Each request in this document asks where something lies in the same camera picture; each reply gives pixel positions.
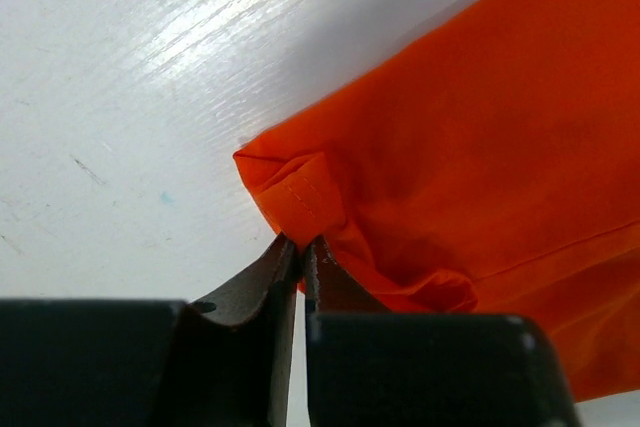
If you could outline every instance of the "white surface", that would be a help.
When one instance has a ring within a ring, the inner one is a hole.
[[[0,0],[0,295],[212,290],[273,237],[232,152],[470,1]]]
[[[585,427],[638,427],[640,391],[578,404]]]

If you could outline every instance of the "stitching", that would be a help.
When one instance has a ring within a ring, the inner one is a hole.
[[[320,200],[322,200],[322,196],[320,195],[320,192],[318,192],[318,190],[313,186],[313,184],[312,184],[311,182],[309,182],[309,179],[307,179],[307,178],[306,178],[304,175],[302,175],[302,174],[298,174],[298,175],[302,178],[302,180],[304,180],[304,181],[307,183],[307,185],[308,185],[309,187],[311,187],[311,190],[313,190],[313,191],[316,193],[316,195],[318,196],[318,198],[319,198]]]
[[[317,224],[318,223],[318,219],[316,218],[316,216],[313,213],[313,211],[309,208],[309,206],[304,202],[304,200],[302,200],[300,198],[300,196],[293,191],[293,189],[291,188],[291,186],[289,184],[284,184],[284,186],[289,190],[289,192],[291,192],[293,194],[293,196],[296,199],[298,199],[300,201],[300,203],[304,206],[304,208],[307,209],[307,212],[309,212],[311,214],[311,217],[313,217],[313,220],[315,220],[316,224]]]

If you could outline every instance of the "metal jaw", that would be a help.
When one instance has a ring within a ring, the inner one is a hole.
[[[0,425],[284,427],[302,276],[312,426],[579,425],[532,322],[391,313],[282,235],[191,304],[1,301]]]

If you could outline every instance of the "fabric fold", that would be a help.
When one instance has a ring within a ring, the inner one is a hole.
[[[480,0],[235,154],[400,312],[508,312],[578,400],[640,388],[638,0]]]

